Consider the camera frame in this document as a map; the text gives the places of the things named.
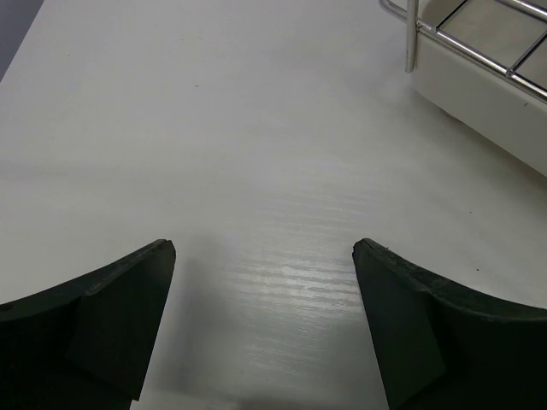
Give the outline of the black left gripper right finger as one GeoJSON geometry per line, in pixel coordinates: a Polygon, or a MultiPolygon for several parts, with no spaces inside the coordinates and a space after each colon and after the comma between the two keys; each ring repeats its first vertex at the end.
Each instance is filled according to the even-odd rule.
{"type": "Polygon", "coordinates": [[[389,408],[545,408],[544,309],[458,284],[369,238],[352,257],[389,408]]]}

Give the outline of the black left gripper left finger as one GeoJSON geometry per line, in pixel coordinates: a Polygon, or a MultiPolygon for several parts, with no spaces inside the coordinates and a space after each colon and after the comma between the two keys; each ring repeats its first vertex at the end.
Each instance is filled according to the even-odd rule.
{"type": "Polygon", "coordinates": [[[128,409],[137,401],[174,274],[160,239],[1,306],[3,409],[128,409]]]}

